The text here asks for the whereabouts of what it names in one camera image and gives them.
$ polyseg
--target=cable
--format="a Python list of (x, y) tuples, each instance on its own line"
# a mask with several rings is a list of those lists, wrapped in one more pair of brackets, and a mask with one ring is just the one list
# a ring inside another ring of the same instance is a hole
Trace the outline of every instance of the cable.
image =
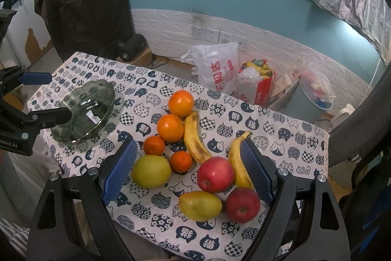
[(151, 63), (148, 65), (148, 69), (155, 69), (157, 67), (165, 66), (170, 62), (169, 59), (179, 59), (179, 58), (180, 57), (164, 57), (158, 60), (158, 57), (155, 54), (152, 54)]
[(362, 97), (362, 100), (361, 100), (361, 102), (360, 102), (359, 105), (361, 105), (361, 103), (363, 103), (363, 101), (364, 101), (365, 98), (366, 98), (366, 94), (367, 94), (369, 88), (370, 88), (371, 85), (372, 85), (373, 79), (375, 78), (375, 75), (376, 75), (376, 72), (377, 72), (377, 68), (379, 68), (380, 60), (381, 60), (381, 58), (379, 59), (379, 62), (377, 63), (375, 73), (373, 74), (372, 80), (371, 80), (371, 82), (369, 83), (369, 86), (368, 86), (367, 90), (365, 91), (364, 96)]

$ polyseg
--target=ripe banana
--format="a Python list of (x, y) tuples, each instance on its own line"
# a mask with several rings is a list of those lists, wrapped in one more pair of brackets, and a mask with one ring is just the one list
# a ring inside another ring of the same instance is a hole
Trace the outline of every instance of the ripe banana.
[(240, 144), (249, 136), (251, 132), (245, 132), (238, 138), (234, 139), (229, 148), (228, 159), (235, 171), (234, 182), (238, 187), (247, 187), (254, 189), (253, 182), (248, 176), (246, 168), (240, 158)]
[(201, 143), (198, 136), (198, 114), (197, 112), (191, 112), (185, 118), (185, 131), (183, 134), (183, 140), (187, 151), (197, 163), (202, 164), (207, 159), (210, 159), (212, 155)]

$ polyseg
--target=lemon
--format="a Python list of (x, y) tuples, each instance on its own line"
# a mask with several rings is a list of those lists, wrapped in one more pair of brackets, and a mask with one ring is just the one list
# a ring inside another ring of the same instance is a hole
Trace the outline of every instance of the lemon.
[(162, 186), (171, 175), (167, 159), (158, 155), (144, 155), (133, 166), (131, 177), (138, 187), (154, 188)]

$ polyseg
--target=table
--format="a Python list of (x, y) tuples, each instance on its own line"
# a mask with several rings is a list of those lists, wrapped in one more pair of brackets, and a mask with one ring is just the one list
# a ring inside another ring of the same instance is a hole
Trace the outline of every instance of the table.
[[(144, 155), (142, 141), (157, 133), (156, 124), (168, 111), (169, 97), (176, 90), (187, 90), (199, 113), (199, 135), (213, 156), (228, 156), (230, 142), (242, 131), (252, 131), (252, 140), (263, 155), (277, 167), (296, 176), (314, 178), (328, 167), (328, 138), (324, 130), (280, 113), (249, 105), (229, 95), (175, 78), (156, 70), (77, 52), (54, 74), (51, 84), (43, 85), (28, 101), (30, 110), (58, 107), (65, 95), (87, 81), (106, 79), (115, 85), (115, 107), (105, 128), (78, 145), (59, 144), (50, 129), (41, 131), (51, 156), (65, 174), (80, 175), (99, 167), (114, 154), (129, 134), (138, 141), (138, 157)], [(183, 142), (170, 143), (164, 156), (186, 150)], [(199, 190), (195, 162), (184, 175), (173, 173), (167, 184), (155, 189), (139, 188), (128, 178), (108, 211), (116, 222), (173, 253), (194, 261), (240, 260), (257, 235), (267, 213), (261, 210), (252, 221), (239, 225), (226, 214), (207, 222), (195, 222), (178, 208), (184, 192)], [(223, 204), (232, 187), (217, 194)], [(280, 248), (282, 254), (288, 249)]]

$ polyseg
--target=apple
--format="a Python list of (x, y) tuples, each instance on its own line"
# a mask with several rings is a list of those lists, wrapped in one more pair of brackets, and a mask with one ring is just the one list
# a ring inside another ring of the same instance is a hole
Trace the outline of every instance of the apple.
[(261, 207), (257, 193), (246, 187), (235, 188), (227, 197), (225, 210), (230, 220), (246, 223), (254, 219)]
[(208, 193), (226, 190), (233, 182), (234, 170), (228, 159), (212, 157), (198, 169), (197, 185)]

